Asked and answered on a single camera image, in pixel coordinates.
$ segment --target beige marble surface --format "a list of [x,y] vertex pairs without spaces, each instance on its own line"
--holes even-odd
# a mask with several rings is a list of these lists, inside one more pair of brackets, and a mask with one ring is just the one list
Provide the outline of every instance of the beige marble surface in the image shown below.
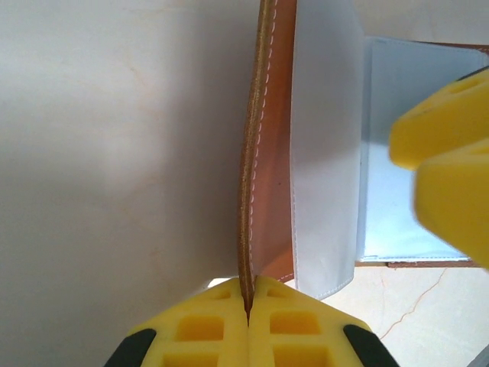
[[[102,365],[235,275],[258,2],[0,0],[1,366]],[[487,0],[356,2],[371,34],[489,43]],[[464,365],[489,341],[487,275],[441,273],[358,269],[328,302],[404,365]]]
[[482,269],[357,268],[325,302],[367,322],[401,366],[466,366],[489,343]]

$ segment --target white plastic card sleeve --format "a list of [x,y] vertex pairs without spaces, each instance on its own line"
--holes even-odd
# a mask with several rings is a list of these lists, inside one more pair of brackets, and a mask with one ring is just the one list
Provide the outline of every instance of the white plastic card sleeve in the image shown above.
[[352,3],[299,0],[291,115],[296,287],[325,298],[355,260],[459,260],[411,210],[388,158],[397,117],[487,63],[476,50],[365,37]]

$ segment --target brown leather wallet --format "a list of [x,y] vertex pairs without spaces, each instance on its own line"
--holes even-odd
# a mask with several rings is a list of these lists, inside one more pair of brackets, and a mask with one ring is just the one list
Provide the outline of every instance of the brown leather wallet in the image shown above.
[[[281,281],[293,278],[289,157],[295,18],[296,0],[261,1],[241,155],[238,214],[239,276],[247,310],[251,308],[256,275]],[[489,54],[488,46],[444,45]],[[474,266],[471,261],[374,265],[449,267],[461,263]]]

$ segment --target white stitching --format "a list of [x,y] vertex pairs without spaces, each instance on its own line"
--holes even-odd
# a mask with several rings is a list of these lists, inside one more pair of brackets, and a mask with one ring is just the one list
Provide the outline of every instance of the white stitching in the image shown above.
[[283,277],[280,277],[278,280],[279,281],[282,281],[283,279],[285,278],[288,278],[289,276],[293,275],[293,273],[290,273],[290,274],[287,274],[287,275],[284,275]]
[[251,178],[251,199],[250,199],[250,241],[248,243],[248,252],[250,255],[250,268],[251,268],[251,273],[254,273],[253,269],[253,254],[251,251],[251,240],[253,239],[253,203],[254,203],[254,189],[255,189],[255,179],[257,176],[257,166],[258,166],[258,153],[260,151],[260,141],[261,141],[261,124],[263,122],[263,117],[264,117],[264,110],[265,106],[267,105],[267,94],[268,94],[268,80],[270,79],[270,59],[272,57],[272,45],[274,44],[274,32],[275,32],[275,20],[277,18],[277,2],[278,0],[275,0],[274,2],[274,17],[272,19],[272,30],[271,30],[271,35],[270,35],[270,52],[268,53],[268,64],[267,64],[267,76],[265,78],[265,91],[264,91],[264,96],[263,96],[263,105],[261,106],[261,114],[260,114],[260,124],[258,125],[258,137],[257,137],[257,144],[256,144],[256,153],[254,155],[254,163],[253,163],[253,176]]
[[338,292],[339,290],[341,290],[343,287],[346,286],[346,284],[350,283],[352,280],[353,280],[353,277],[348,278],[346,281],[344,281],[343,283],[341,283],[338,287],[335,287],[335,288],[333,288],[330,291],[327,291],[325,293],[318,294],[318,295],[315,296],[315,298],[318,299],[318,300],[322,300],[324,298],[327,298],[328,296],[331,296],[332,294],[334,294],[334,293]]
[[447,260],[447,261],[453,261],[453,259],[460,259],[460,261],[467,261],[469,258],[461,258],[460,256],[423,256],[420,258],[414,258],[413,256],[387,256],[387,257],[382,257],[382,256],[376,256],[376,255],[369,255],[369,256],[364,256],[360,262],[370,262],[370,261],[388,261],[388,262],[423,262],[423,261],[429,261],[432,259],[438,259],[438,260]]
[[296,286],[299,287],[299,277],[297,276],[297,267],[299,264],[299,252],[297,251],[297,228],[296,228],[296,185],[293,181],[293,152],[290,150],[290,191],[292,193],[291,211],[292,211],[292,257],[293,257],[293,270],[296,273]]

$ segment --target yellow foam clamp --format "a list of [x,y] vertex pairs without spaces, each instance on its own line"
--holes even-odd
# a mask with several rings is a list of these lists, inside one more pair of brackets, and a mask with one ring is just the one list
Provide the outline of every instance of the yellow foam clamp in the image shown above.
[[429,231],[489,268],[489,138],[424,161],[415,210]]
[[427,158],[489,137],[489,70],[447,85],[401,116],[390,159],[415,170]]
[[107,367],[248,366],[248,322],[238,279],[134,328]]
[[398,367],[362,321],[258,277],[248,325],[237,279],[133,329],[105,367]]
[[258,278],[250,314],[250,365],[362,367],[343,327],[368,326],[274,279]]

